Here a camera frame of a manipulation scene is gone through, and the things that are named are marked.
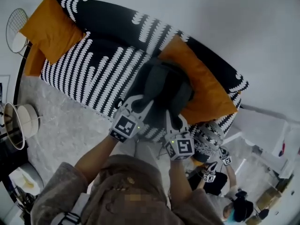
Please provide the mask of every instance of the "gray floor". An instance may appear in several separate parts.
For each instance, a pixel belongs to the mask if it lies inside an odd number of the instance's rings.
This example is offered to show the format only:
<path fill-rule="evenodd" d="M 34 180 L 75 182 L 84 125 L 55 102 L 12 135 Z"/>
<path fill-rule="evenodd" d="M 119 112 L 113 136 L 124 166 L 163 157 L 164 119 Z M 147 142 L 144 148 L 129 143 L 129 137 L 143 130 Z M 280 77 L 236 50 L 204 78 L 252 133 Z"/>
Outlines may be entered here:
<path fill-rule="evenodd" d="M 33 105 L 38 115 L 42 116 L 38 133 L 28 139 L 27 144 L 29 160 L 45 184 L 61 162 L 74 165 L 84 153 L 102 141 L 111 125 L 111 122 L 101 114 L 69 99 L 37 77 L 22 77 L 19 103 Z M 243 159 L 247 159 L 237 173 L 237 180 L 239 187 L 249 193 L 249 200 L 256 201 L 264 190 L 274 185 L 274 178 L 266 167 L 257 164 L 251 157 L 251 148 L 242 139 L 236 139 L 226 146 L 232 153 L 234 160 L 232 166 L 235 170 Z M 153 153 L 158 155 L 159 149 L 159 145 L 154 145 Z M 167 192 L 170 185 L 168 156 L 162 155 L 157 164 Z M 185 161 L 185 166 L 189 169 L 193 167 L 188 160 Z"/>

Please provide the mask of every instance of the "pillow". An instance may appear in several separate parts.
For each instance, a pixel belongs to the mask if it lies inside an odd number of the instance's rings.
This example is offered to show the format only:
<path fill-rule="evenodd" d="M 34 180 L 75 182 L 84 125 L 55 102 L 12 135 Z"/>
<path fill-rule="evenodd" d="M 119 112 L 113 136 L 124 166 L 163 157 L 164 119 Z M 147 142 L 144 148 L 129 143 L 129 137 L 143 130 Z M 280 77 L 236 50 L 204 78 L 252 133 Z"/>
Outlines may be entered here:
<path fill-rule="evenodd" d="M 190 79 L 195 94 L 181 111 L 188 124 L 210 121 L 237 112 L 222 85 L 178 35 L 164 48 L 159 58 L 178 63 Z"/>
<path fill-rule="evenodd" d="M 84 37 L 56 0 L 43 0 L 20 32 L 38 46 L 50 64 Z"/>
<path fill-rule="evenodd" d="M 40 76 L 45 59 L 45 55 L 41 52 L 38 46 L 32 45 L 25 63 L 25 75 Z"/>

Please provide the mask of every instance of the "black and white patterned sofa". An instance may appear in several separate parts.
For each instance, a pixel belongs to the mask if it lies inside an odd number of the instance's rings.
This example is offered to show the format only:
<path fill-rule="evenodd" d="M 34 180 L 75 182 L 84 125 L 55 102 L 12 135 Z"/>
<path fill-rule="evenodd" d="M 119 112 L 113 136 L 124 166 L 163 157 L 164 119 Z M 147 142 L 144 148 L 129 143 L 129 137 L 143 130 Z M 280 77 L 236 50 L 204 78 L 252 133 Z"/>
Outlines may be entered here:
<path fill-rule="evenodd" d="M 153 17 L 96 0 L 57 0 L 66 14 L 86 32 L 59 61 L 45 61 L 41 79 L 71 99 L 112 117 L 139 68 L 158 56 L 175 34 L 194 51 L 224 87 L 235 106 L 248 82 L 222 58 L 184 32 Z M 190 126 L 195 136 L 195 159 L 205 162 L 222 144 L 235 114 Z M 162 142 L 165 130 L 146 125 L 144 137 Z"/>

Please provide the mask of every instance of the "wire chair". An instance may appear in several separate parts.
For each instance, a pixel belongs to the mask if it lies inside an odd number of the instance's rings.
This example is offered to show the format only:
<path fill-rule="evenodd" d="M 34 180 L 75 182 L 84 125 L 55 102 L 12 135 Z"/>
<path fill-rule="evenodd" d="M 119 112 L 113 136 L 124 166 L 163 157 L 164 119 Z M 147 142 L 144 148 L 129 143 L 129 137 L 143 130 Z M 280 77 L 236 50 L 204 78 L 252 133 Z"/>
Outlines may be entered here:
<path fill-rule="evenodd" d="M 13 53 L 19 53 L 23 50 L 23 48 L 28 44 L 28 40 L 26 39 L 24 46 L 19 51 L 13 51 L 12 44 L 15 36 L 19 32 L 19 30 L 25 25 L 28 20 L 28 16 L 26 12 L 22 8 L 17 8 L 12 12 L 9 16 L 9 19 L 6 24 L 6 42 L 7 45 Z"/>

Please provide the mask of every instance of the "orange pillow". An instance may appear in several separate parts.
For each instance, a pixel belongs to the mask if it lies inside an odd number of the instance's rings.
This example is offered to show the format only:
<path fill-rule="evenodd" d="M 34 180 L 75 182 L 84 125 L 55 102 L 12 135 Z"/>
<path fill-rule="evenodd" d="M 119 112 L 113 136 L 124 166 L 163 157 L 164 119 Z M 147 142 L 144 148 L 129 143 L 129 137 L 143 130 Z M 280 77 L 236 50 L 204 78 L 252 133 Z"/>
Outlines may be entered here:
<path fill-rule="evenodd" d="M 39 47 L 50 64 L 84 37 L 56 0 L 43 0 L 20 32 Z"/>
<path fill-rule="evenodd" d="M 178 35 L 164 48 L 159 58 L 178 63 L 190 79 L 195 94 L 181 111 L 188 124 L 210 121 L 237 112 L 222 85 Z"/>
<path fill-rule="evenodd" d="M 39 50 L 38 46 L 32 45 L 25 63 L 25 75 L 40 76 L 45 59 L 45 55 Z"/>

